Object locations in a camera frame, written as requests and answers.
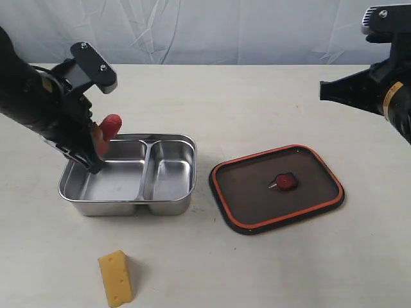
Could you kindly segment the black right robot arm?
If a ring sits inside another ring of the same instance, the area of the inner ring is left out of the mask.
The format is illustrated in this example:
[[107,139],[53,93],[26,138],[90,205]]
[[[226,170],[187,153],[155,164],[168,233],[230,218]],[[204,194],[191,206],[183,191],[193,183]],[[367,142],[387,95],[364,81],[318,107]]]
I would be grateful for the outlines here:
[[350,76],[321,81],[320,100],[381,115],[410,142],[410,34],[375,33],[367,41],[389,43],[389,57]]

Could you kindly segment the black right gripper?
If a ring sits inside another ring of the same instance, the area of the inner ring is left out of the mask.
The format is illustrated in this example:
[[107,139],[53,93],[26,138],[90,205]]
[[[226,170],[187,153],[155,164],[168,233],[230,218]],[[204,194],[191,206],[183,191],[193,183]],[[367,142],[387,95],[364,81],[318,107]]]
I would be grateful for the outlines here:
[[409,33],[371,33],[366,41],[390,44],[389,57],[341,79],[321,81],[320,100],[382,114],[382,101],[391,86],[397,81],[410,81]]

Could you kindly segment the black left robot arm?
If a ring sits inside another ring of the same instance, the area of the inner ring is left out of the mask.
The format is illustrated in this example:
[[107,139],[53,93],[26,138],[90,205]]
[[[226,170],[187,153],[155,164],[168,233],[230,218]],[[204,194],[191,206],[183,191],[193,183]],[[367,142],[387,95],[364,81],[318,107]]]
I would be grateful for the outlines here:
[[93,137],[92,104],[84,93],[96,85],[107,94],[116,88],[117,77],[89,43],[73,44],[71,53],[52,69],[30,65],[1,30],[1,113],[96,174],[104,162]]

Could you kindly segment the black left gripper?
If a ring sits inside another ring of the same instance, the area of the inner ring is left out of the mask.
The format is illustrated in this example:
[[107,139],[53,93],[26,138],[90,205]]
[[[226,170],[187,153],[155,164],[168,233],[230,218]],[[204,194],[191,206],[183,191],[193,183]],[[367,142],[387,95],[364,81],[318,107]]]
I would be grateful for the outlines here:
[[100,126],[91,119],[92,103],[84,95],[96,82],[75,59],[66,59],[50,69],[38,65],[30,65],[30,69],[51,87],[53,97],[51,119],[40,135],[89,173],[99,173],[103,161],[97,154],[104,154],[105,141]]

